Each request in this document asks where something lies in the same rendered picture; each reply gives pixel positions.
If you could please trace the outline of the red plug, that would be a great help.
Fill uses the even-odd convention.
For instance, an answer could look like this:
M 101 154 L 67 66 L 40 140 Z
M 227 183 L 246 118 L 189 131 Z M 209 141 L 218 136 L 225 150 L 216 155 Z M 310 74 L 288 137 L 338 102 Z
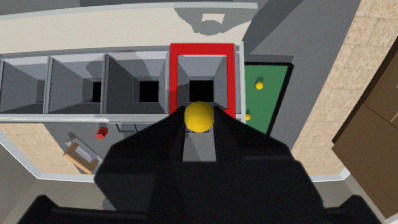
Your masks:
M 107 135 L 107 134 L 108 134 L 108 129 L 105 128 L 105 127 L 101 127 L 101 128 L 98 130 L 98 133 L 96 134 L 96 136 L 97 136 L 97 138 L 99 138 L 99 139 L 103 139 L 103 138 L 105 137 L 105 135 Z

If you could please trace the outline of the red square band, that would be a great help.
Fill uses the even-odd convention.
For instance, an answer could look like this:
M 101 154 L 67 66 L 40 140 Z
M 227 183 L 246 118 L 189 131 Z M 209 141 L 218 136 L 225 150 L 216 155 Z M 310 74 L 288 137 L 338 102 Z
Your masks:
M 170 43 L 169 115 L 177 110 L 178 55 L 226 55 L 227 110 L 236 119 L 234 43 Z

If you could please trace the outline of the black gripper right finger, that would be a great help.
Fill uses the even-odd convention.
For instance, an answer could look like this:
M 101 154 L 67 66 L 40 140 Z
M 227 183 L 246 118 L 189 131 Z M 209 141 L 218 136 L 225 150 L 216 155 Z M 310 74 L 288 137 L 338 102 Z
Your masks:
M 295 160 L 288 146 L 214 106 L 216 161 Z

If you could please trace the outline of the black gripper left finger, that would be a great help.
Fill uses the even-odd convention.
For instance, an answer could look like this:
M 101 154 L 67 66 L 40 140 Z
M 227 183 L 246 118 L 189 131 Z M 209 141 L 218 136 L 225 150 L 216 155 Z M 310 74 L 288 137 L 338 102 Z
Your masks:
M 113 144 L 104 160 L 127 158 L 183 161 L 186 127 L 184 114 L 185 106 L 181 106 L 168 117 Z

